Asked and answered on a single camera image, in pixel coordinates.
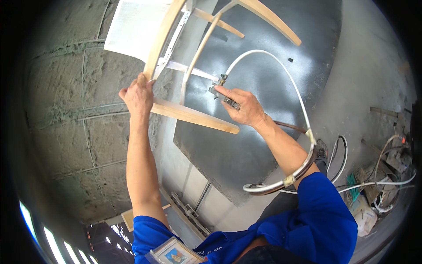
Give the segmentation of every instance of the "brown hose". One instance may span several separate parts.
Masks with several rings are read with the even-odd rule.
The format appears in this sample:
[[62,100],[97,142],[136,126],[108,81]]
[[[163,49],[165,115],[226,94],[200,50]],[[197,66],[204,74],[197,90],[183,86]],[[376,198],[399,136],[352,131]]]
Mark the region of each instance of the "brown hose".
[[306,130],[305,130],[305,129],[300,128],[300,127],[298,127],[298,126],[291,125],[291,124],[287,124],[287,123],[283,123],[283,122],[280,122],[280,121],[275,121],[275,120],[273,120],[273,121],[274,121],[274,123],[276,123],[277,125],[282,125],[282,126],[285,126],[285,127],[288,127],[288,128],[293,128],[294,130],[299,131],[299,132],[301,132],[301,133],[303,133],[303,134],[305,134],[305,133],[306,133]]

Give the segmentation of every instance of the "green cloth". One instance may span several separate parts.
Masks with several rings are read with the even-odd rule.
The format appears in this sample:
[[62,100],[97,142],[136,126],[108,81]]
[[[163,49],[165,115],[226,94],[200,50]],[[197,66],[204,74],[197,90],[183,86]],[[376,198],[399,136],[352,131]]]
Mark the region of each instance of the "green cloth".
[[[354,178],[354,174],[350,174],[347,176],[347,184],[348,185],[356,185],[356,180]],[[356,201],[356,198],[359,196],[359,187],[349,190],[353,201]]]

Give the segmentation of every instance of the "left hand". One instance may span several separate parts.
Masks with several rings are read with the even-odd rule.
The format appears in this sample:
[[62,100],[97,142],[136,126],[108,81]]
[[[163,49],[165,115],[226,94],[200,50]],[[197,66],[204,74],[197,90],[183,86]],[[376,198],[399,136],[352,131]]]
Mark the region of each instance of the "left hand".
[[130,112],[130,118],[136,120],[149,119],[149,113],[153,105],[154,95],[152,86],[155,80],[146,82],[143,73],[134,79],[129,88],[123,88],[119,92],[120,98],[126,103]]

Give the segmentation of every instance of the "id card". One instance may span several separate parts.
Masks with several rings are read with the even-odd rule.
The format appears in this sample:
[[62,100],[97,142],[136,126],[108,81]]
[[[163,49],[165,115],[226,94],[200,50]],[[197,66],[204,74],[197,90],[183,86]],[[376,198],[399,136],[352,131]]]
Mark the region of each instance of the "id card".
[[145,258],[151,264],[198,264],[204,261],[176,237],[171,237],[159,247],[150,250]]

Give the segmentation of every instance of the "blue shirt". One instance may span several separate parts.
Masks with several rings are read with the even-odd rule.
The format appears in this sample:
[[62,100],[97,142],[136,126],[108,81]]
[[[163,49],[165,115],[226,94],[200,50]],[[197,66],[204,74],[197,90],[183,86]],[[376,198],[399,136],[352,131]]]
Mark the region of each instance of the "blue shirt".
[[[334,185],[321,172],[304,178],[296,210],[270,216],[239,232],[214,232],[193,249],[208,263],[233,263],[258,236],[317,263],[348,263],[356,245],[357,224]],[[133,219],[135,264],[149,263],[144,255],[174,236],[149,216]]]

